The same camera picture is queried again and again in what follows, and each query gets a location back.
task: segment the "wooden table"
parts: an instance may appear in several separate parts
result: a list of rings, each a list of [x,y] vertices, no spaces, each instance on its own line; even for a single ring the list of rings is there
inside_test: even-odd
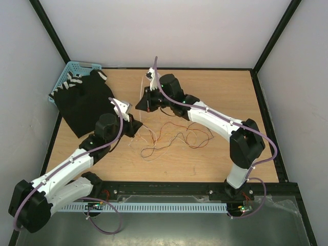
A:
[[[108,76],[107,84],[114,96],[119,100],[128,101],[133,106],[139,102],[142,78],[142,91],[144,86],[149,85],[149,81],[144,77],[147,70],[105,69],[104,72]],[[257,122],[260,131],[265,132],[249,71],[159,70],[159,73],[173,73],[185,93],[197,96],[213,109],[233,118],[251,118]],[[164,111],[172,114],[168,108]],[[166,124],[156,144],[157,148],[167,146],[169,140],[179,132],[185,136],[190,132],[188,143],[194,146],[208,139],[203,132],[186,131],[185,127],[190,121],[167,116],[159,110],[147,113],[133,107],[130,113],[138,120],[141,116],[141,121],[153,130],[157,137],[161,127],[169,121],[183,126]],[[193,124],[191,128],[209,134],[208,130],[199,124]],[[181,139],[175,139],[170,147],[143,159],[140,156],[141,150],[153,144],[149,130],[141,128],[135,138],[124,136],[115,151],[84,172],[91,171],[102,180],[111,181],[223,182],[232,166],[229,143],[218,134],[213,135],[214,138],[209,140],[205,147],[192,149],[182,142],[180,134]],[[62,119],[47,172],[64,161],[83,139],[85,137],[78,139]],[[266,148],[259,159],[271,156],[268,142],[265,141],[265,145]],[[150,153],[151,150],[143,152],[145,156]],[[265,182],[278,182],[272,161],[258,165],[251,176],[259,177]]]

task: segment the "black cloth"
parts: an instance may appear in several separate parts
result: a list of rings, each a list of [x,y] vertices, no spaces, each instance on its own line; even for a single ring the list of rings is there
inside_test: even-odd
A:
[[[78,138],[94,131],[102,114],[115,114],[114,105],[108,100],[114,95],[105,84],[106,79],[101,70],[92,70],[87,76],[69,72],[67,81],[49,95]]]

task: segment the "purple cable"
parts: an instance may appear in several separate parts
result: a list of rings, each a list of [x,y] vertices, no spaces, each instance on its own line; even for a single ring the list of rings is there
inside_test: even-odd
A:
[[[80,157],[82,157],[82,156],[84,156],[84,155],[87,155],[87,154],[90,154],[90,153],[92,153],[92,152],[94,152],[94,151],[97,151],[97,150],[100,150],[100,149],[103,149],[103,148],[106,148],[106,147],[108,147],[109,145],[112,145],[113,143],[115,143],[118,139],[119,139],[119,137],[121,136],[121,134],[122,134],[122,130],[123,130],[123,116],[122,116],[122,112],[121,112],[121,110],[119,109],[119,106],[118,106],[118,104],[111,98],[111,97],[109,97],[108,98],[109,99],[109,101],[111,101],[111,102],[113,102],[114,103],[114,105],[117,107],[117,110],[118,110],[118,115],[119,115],[119,123],[120,123],[120,125],[119,125],[119,131],[118,131],[118,135],[117,135],[117,137],[113,140],[113,141],[111,141],[110,143],[107,143],[107,144],[105,144],[105,145],[102,145],[102,146],[100,146],[100,147],[97,147],[97,148],[94,148],[94,149],[92,149],[92,150],[89,150],[89,151],[87,151],[87,152],[84,152],[84,153],[81,153],[81,154],[79,154],[79,155],[77,155],[77,156],[75,156],[74,158],[73,158],[73,162],[76,160],[76,159],[78,159],[78,158],[80,158]],[[46,181],[49,181],[49,179],[51,178],[51,177],[53,177],[56,173],[58,173],[60,170],[62,170],[63,168],[65,168],[66,166],[68,166],[69,164],[71,163],[71,161],[70,160],[68,160],[64,165],[62,165],[60,168],[58,168],[57,170],[55,170],[53,173],[51,173],[47,178],[45,178],[45,180]],[[20,212],[21,212],[21,210],[23,209],[23,207],[24,207],[24,205],[27,203],[27,201],[30,199],[30,197],[42,186],[42,185],[45,185],[45,184],[43,184],[43,183],[40,183],[40,184],[38,184],[26,197],[25,197],[25,199],[22,201],[22,203],[19,205],[19,207],[18,207],[18,209],[17,209],[17,211],[16,211],[16,214],[15,214],[15,216],[14,216],[14,223],[13,223],[13,226],[14,226],[14,230],[15,231],[21,231],[23,228],[18,228],[18,226],[17,226],[17,220],[18,220],[18,216],[19,216],[19,214],[20,214]]]
[[[263,207],[263,205],[264,205],[264,202],[265,202],[265,198],[266,198],[266,196],[267,196],[267,188],[265,187],[265,183],[263,182],[263,180],[262,179],[260,179],[260,178],[249,178],[249,180],[252,180],[252,179],[255,179],[255,180],[259,180],[261,183],[262,183],[262,185],[263,185],[263,189],[264,189],[264,195],[263,195],[263,199],[262,199],[262,202],[261,202],[261,204],[260,204],[260,206],[256,209],[256,210],[254,210],[254,212],[252,212],[252,213],[250,213],[250,214],[246,214],[246,215],[243,215],[242,217],[233,217],[230,213],[229,213],[229,211],[227,211],[227,213],[228,213],[228,215],[231,217],[231,218],[236,218],[236,219],[244,219],[244,218],[248,218],[248,217],[251,217],[252,215],[254,215],[255,213],[257,213],[262,207]]]
[[[163,94],[163,96],[164,96],[167,100],[169,100],[169,101],[171,101],[171,102],[173,102],[173,103],[175,103],[175,104],[178,104],[178,105],[184,106],[184,107],[187,106],[187,107],[196,108],[196,109],[201,109],[201,110],[205,110],[205,111],[207,110],[205,107],[202,107],[202,106],[191,105],[191,104],[183,104],[183,103],[181,103],[181,102],[178,102],[178,101],[176,101],[176,100],[173,100],[172,98],[170,98],[169,96],[167,96],[167,95],[165,94],[165,92],[164,92],[164,90],[162,89],[162,86],[161,86],[161,84],[160,84],[160,81],[159,81],[159,79],[158,79],[158,74],[157,74],[157,56],[155,57],[155,61],[154,61],[154,65],[153,65],[153,69],[154,69],[154,71],[155,71],[155,78],[156,78],[156,81],[157,81],[157,84],[158,84],[158,88],[159,88],[160,92]],[[213,111],[213,110],[211,110],[211,109],[208,109],[207,112],[209,112],[209,113],[213,114],[214,116],[216,116],[216,117],[218,117],[218,118],[224,120],[225,122],[230,123],[230,120],[229,120],[229,119],[223,117],[222,115],[219,115],[218,113],[216,113],[215,111]],[[271,146],[272,146],[273,149],[274,149],[274,153],[273,153],[272,157],[270,157],[270,158],[268,158],[268,159],[265,159],[265,160],[260,160],[260,161],[255,162],[255,163],[253,163],[253,164],[251,165],[251,168],[249,169],[249,171],[247,172],[247,175],[246,175],[246,177],[245,177],[245,179],[247,180],[248,177],[249,177],[249,175],[250,175],[250,173],[251,173],[251,171],[252,171],[252,169],[253,169],[256,165],[261,164],[261,163],[264,163],[264,162],[267,162],[267,161],[270,161],[270,160],[273,160],[274,158],[276,158],[276,156],[277,156],[277,154],[278,154],[278,149],[277,149],[277,146],[275,145],[275,143],[274,143],[271,139],[269,139],[267,136],[265,136],[263,133],[261,133],[261,132],[259,132],[259,131],[256,131],[256,130],[254,130],[254,129],[252,129],[252,128],[249,128],[249,127],[247,127],[247,126],[244,126],[244,125],[242,125],[242,124],[236,123],[236,122],[232,122],[232,124],[235,125],[235,126],[241,127],[241,128],[243,128],[243,129],[245,129],[245,130],[248,130],[248,131],[250,131],[250,132],[253,132],[253,133],[255,133],[255,134],[257,134],[257,135],[259,135],[259,136],[261,136],[261,137],[263,137],[264,139],[266,139],[266,140],[271,144]]]
[[[92,200],[92,201],[102,201],[104,203],[106,203],[107,205],[109,205],[118,215],[118,218],[119,218],[119,225],[118,225],[118,228],[114,231],[114,232],[106,232],[102,229],[100,229],[94,222],[93,220],[91,219],[91,217],[89,217],[89,213],[90,213],[90,210],[92,209],[92,207],[89,207],[88,209],[88,212],[87,212],[87,218],[88,220],[93,224],[93,226],[101,233],[103,234],[106,234],[106,235],[114,235],[116,233],[118,233],[120,230],[121,230],[121,227],[122,227],[122,215],[119,213],[119,211],[113,206],[111,205],[109,202],[105,201],[105,200],[101,200],[101,199],[98,199],[98,198],[91,198],[91,197],[81,197],[81,199],[84,199],[84,200]]]

